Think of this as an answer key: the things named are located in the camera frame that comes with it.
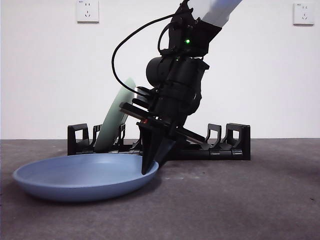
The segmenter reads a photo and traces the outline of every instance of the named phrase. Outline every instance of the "black cable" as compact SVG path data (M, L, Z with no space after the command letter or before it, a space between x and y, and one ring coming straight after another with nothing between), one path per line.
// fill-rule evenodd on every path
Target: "black cable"
M159 39L158 39L158 52L161 54L161 49L160 49L160 44L161 44L161 40L163 35L165 34L165 32L170 28L171 25L176 24L175 21L169 22L169 24L167 26L165 26L165 28L162 30Z
M135 30L133 33L131 33L129 36L127 36L122 42L119 43L119 45L115 48L113 54L112 54L112 59L111 59L111 65L112 65L112 71L113 71L113 75L115 76L115 79L123 86L125 87L126 89L128 89L129 91L135 93L135 94L138 94L140 96L143 96L143 97L148 97L148 95L145 95L145 94L142 94L138 91L135 91L133 90L132 88L128 87L127 85L125 85L118 77L117 73L116 73L116 69L115 69L115 57L116 57L116 54L117 54L117 51L119 50L119 48L126 42L128 41L132 36L134 36L135 34L137 34L138 32L140 32L142 29L150 26L151 24L155 24L157 22L160 22L162 20L166 20L166 19L169 19L169 18L172 18L174 16L177 16L177 15L181 15L181 14L185 14L185 13L188 13L188 12L192 12L193 9L189 9L188 11L181 11L181 12L176 12L174 14L170 14L168 16L164 16L164 17L161 17L161 18L158 18L156 20L153 20L151 22L148 22L147 24L141 26L140 28L138 28L137 30Z

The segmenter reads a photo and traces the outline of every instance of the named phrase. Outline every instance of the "light green plate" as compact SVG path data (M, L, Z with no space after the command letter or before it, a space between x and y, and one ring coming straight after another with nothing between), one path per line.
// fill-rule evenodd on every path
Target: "light green plate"
M129 78L124 82L125 85L131 89L135 89L135 82ZM114 144L118 137L119 126L124 124L128 115L120 111L120 104L123 102L132 104L134 93L127 90L123 86L120 88L116 95L111 107L105 116L101 130L95 142L94 151L96 153L103 153L108 151Z

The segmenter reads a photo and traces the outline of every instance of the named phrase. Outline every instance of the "blue bowl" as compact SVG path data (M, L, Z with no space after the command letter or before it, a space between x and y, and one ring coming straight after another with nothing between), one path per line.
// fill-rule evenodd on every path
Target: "blue bowl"
M28 194L59 202L88 202L118 197L148 183L158 170L153 162L141 174L142 156L117 153L48 158L18 168L13 178Z

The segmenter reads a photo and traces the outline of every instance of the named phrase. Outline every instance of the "white wall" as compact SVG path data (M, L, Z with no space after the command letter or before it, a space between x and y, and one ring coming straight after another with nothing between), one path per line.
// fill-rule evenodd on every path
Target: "white wall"
M129 33L181 0L100 0L100 23L77 24L75 0L1 0L1 139L65 139L67 125L103 122L120 85L111 56ZM251 125L253 138L320 138L320 3L293 26L293 0L243 0L211 42L202 101L186 128ZM119 76L147 85L164 21L129 41ZM127 138L138 137L128 120Z

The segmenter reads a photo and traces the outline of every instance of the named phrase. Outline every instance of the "gray floor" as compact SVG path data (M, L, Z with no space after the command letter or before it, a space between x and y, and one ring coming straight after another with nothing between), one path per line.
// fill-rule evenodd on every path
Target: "gray floor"
M320 139L254 139L251 161L168 162L126 196L62 204L12 172L65 140L1 141L2 240L320 240Z

